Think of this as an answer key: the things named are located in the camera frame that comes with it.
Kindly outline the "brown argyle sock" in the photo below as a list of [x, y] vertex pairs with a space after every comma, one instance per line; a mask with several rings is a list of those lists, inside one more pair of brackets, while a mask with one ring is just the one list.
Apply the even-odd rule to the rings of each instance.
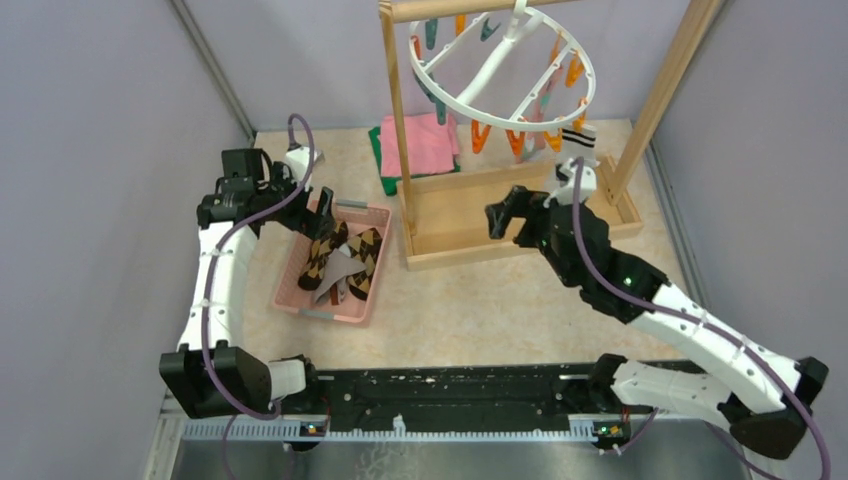
[[376, 228], [369, 228], [351, 236], [346, 245], [351, 258], [364, 264], [364, 269], [347, 277], [350, 293], [359, 300], [368, 299], [383, 244], [383, 236]]
[[349, 227], [345, 221], [336, 221], [335, 227], [322, 238], [312, 242], [306, 263], [298, 277], [298, 286], [305, 291], [315, 291], [325, 276], [329, 257], [348, 239]]

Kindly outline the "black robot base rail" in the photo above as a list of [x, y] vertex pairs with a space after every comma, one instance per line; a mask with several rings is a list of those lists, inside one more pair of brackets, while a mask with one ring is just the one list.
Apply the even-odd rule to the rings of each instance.
[[591, 386], [592, 365], [410, 367], [318, 370], [285, 397], [284, 419], [307, 433], [394, 433], [411, 437], [551, 437], [575, 433], [625, 442], [634, 414]]

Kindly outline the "white tall sock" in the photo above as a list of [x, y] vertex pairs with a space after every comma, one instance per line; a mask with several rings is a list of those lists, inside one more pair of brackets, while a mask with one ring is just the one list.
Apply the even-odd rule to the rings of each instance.
[[565, 127], [561, 130], [561, 149], [558, 158], [561, 162], [570, 162], [578, 157], [584, 159], [584, 165], [595, 168], [598, 160], [595, 152], [597, 129], [584, 124], [580, 130]]

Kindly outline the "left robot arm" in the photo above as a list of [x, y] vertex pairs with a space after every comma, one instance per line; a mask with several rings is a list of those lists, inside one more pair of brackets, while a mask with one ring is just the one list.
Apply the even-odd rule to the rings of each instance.
[[160, 377], [192, 419], [244, 414], [270, 420], [283, 401], [297, 413], [319, 404], [320, 386], [296, 356], [265, 362], [243, 347], [248, 267], [262, 227], [279, 224], [310, 240], [334, 226], [333, 192], [310, 204], [313, 147], [291, 145], [281, 161], [260, 148], [225, 150], [223, 174], [196, 208], [198, 270], [187, 323]]

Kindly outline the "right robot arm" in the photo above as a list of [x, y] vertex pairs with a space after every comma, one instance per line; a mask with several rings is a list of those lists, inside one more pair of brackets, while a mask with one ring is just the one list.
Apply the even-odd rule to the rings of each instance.
[[485, 208], [488, 235], [501, 239], [524, 221], [514, 243], [536, 248], [567, 288], [594, 310], [673, 346], [701, 368], [687, 374], [605, 355], [586, 385], [589, 404], [650, 406], [698, 418], [762, 456], [788, 459], [810, 432], [806, 420], [828, 367], [792, 359], [732, 329], [697, 305], [642, 258], [614, 248], [609, 226], [585, 204], [562, 205], [547, 193], [513, 187]]

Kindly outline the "grey sock red stripes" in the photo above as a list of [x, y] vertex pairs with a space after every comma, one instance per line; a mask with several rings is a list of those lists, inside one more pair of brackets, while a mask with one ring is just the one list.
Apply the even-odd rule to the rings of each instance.
[[329, 257], [324, 279], [313, 292], [313, 304], [341, 305], [348, 294], [347, 279], [365, 269], [366, 266], [362, 261], [353, 259], [340, 250], [333, 251]]

